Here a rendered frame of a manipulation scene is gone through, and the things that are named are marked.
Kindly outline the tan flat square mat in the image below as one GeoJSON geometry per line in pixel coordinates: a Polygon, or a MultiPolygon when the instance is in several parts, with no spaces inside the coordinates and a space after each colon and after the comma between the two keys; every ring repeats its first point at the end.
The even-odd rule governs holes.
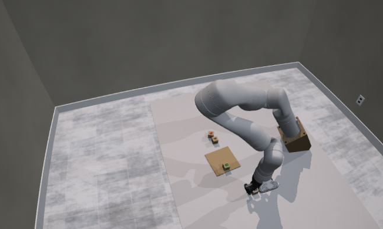
{"type": "Polygon", "coordinates": [[[216,176],[219,176],[221,174],[224,174],[228,171],[231,171],[241,166],[228,146],[222,149],[213,151],[211,153],[205,154],[205,157],[208,160],[209,164],[211,165],[216,176]],[[223,163],[226,163],[226,162],[229,163],[230,169],[224,171],[223,163]]]}

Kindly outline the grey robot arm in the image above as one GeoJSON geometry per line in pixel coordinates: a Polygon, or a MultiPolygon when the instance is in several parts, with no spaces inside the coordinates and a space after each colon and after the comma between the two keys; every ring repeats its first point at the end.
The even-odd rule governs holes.
{"type": "Polygon", "coordinates": [[[240,85],[219,79],[196,94],[195,104],[202,115],[238,135],[253,149],[264,151],[264,157],[254,171],[254,179],[262,184],[258,191],[266,193],[277,189],[280,184],[271,177],[274,170],[283,163],[282,143],[278,138],[267,134],[257,123],[226,111],[235,106],[245,111],[273,109],[273,116],[284,135],[289,138],[295,137],[301,127],[291,110],[285,90],[263,90],[257,86],[240,85]]]}

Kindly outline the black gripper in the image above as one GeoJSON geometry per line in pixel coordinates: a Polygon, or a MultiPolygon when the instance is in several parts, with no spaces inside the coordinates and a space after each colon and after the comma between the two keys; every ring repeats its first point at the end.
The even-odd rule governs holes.
{"type": "Polygon", "coordinates": [[[246,192],[251,195],[252,194],[252,191],[253,190],[256,190],[256,188],[259,188],[261,186],[261,183],[258,183],[255,179],[254,179],[254,174],[252,176],[252,181],[250,182],[250,184],[245,184],[244,185],[244,188],[246,190],[246,192]]]}

